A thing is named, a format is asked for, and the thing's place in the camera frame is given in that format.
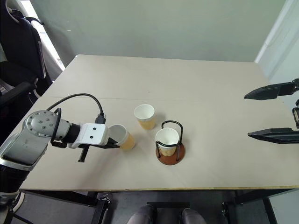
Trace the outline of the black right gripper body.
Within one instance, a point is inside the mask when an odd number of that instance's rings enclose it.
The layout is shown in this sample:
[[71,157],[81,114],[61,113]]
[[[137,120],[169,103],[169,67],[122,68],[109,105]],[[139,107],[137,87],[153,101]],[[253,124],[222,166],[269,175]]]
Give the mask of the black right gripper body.
[[[292,81],[292,94],[299,91],[299,79],[296,78]],[[299,99],[295,102],[296,107],[292,109],[292,113],[294,116],[295,124],[297,129],[299,128]]]

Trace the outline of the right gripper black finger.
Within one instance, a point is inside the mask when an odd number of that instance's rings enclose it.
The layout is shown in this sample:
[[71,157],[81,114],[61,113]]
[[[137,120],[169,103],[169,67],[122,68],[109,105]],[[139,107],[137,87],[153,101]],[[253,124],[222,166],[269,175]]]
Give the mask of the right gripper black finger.
[[276,144],[298,144],[299,131],[291,128],[270,128],[248,133],[248,136],[257,140]]
[[255,89],[244,96],[245,99],[268,100],[276,99],[279,96],[293,94],[293,83],[271,84]]

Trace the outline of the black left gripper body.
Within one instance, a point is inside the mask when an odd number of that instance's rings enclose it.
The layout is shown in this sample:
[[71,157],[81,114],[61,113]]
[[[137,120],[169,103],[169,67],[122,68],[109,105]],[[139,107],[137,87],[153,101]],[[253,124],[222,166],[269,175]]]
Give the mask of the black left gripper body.
[[88,150],[89,150],[90,146],[93,146],[93,145],[91,145],[91,144],[81,144],[81,145],[79,145],[79,148],[81,148],[82,151],[81,151],[81,155],[79,157],[78,162],[81,162],[81,163],[85,162],[85,158],[87,156],[87,153],[88,153]]

